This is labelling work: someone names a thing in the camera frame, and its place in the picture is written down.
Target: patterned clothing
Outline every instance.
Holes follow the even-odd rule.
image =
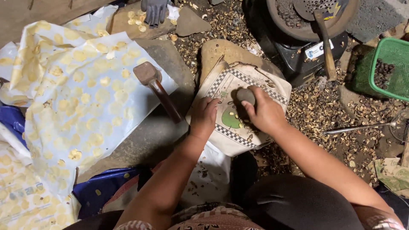
[[[185,209],[173,218],[175,225],[169,230],[262,230],[262,227],[253,223],[244,213],[237,210],[241,208],[233,204],[218,206],[210,211],[203,211],[213,204],[198,205]],[[367,230],[405,230],[395,220],[388,218],[372,223]],[[116,228],[116,230],[155,230],[151,224],[144,221],[129,221]]]

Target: checkered border pattern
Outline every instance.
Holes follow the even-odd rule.
[[[251,78],[249,78],[247,75],[243,74],[242,72],[236,70],[235,68],[230,68],[230,69],[226,69],[223,72],[221,72],[221,74],[216,78],[216,80],[213,82],[213,85],[210,87],[209,91],[207,91],[206,93],[206,97],[211,97],[213,98],[217,88],[220,86],[220,84],[222,83],[223,79],[226,77],[226,75],[228,73],[233,74],[235,77],[239,78],[240,80],[244,81],[247,84],[250,84],[252,86],[258,86],[260,87],[261,84]],[[280,103],[287,105],[288,104],[288,99],[283,97],[282,95],[278,94],[276,91],[273,91],[269,88],[265,88],[265,91],[268,93],[268,95],[271,98],[276,99],[277,101],[279,101]]]
[[[230,130],[228,130],[228,129],[224,128],[224,127],[222,127],[221,125],[216,124],[216,128],[214,130],[216,130],[219,133],[223,134],[224,136],[232,139],[233,141],[235,141],[235,142],[237,142],[237,143],[239,143],[241,145],[246,146],[247,148],[252,149],[252,148],[257,146],[257,145],[255,145],[255,144],[253,144],[251,142],[248,142],[246,139],[244,139],[244,138],[242,138],[240,136],[237,136],[235,133],[231,132]]]

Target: hammer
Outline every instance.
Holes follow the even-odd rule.
[[[133,68],[133,73],[142,85],[151,88],[175,124],[183,120],[168,93],[166,93],[165,89],[162,87],[162,84],[160,83],[162,81],[162,74],[157,68],[155,68],[155,66],[146,61]]]

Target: metal rod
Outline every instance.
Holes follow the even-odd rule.
[[[367,129],[367,128],[373,128],[377,126],[384,126],[384,125],[390,125],[390,124],[391,123],[380,123],[380,124],[370,124],[370,125],[364,125],[364,126],[354,126],[354,127],[344,128],[344,129],[328,130],[328,131],[322,132],[322,134],[327,135],[327,134],[332,134],[332,133],[342,133],[342,132],[347,132],[347,131]]]

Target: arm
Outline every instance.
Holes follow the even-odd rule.
[[[141,188],[115,227],[134,220],[148,222],[156,230],[171,226],[171,216],[214,130],[218,101],[209,97],[199,101],[192,115],[190,134]]]
[[[243,101],[242,104],[251,121],[261,131],[272,136],[307,176],[337,190],[350,203],[356,205],[355,211],[360,219],[364,218],[361,207],[365,206],[378,209],[380,211],[378,213],[385,217],[399,220],[375,190],[342,162],[288,124],[282,107],[266,92],[255,86],[249,88],[257,100],[257,111],[247,101]]]

